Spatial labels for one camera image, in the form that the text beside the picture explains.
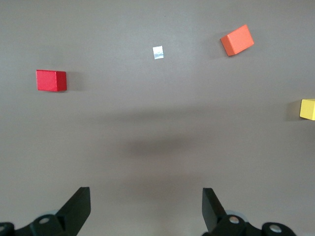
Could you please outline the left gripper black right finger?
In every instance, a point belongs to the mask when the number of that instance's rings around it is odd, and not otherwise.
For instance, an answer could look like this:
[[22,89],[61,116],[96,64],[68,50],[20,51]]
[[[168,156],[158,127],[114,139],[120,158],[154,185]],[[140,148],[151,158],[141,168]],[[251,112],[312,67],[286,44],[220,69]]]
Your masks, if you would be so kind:
[[212,188],[203,188],[202,215],[207,227],[205,236],[294,236],[286,225],[266,222],[258,229],[235,214],[227,214]]

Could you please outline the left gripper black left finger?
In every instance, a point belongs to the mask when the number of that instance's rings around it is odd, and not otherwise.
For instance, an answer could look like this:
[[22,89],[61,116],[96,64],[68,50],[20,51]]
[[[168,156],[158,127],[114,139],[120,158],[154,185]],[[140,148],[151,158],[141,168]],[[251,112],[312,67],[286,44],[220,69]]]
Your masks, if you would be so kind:
[[11,222],[1,222],[2,236],[76,236],[91,213],[89,187],[80,187],[55,214],[38,217],[15,229]]

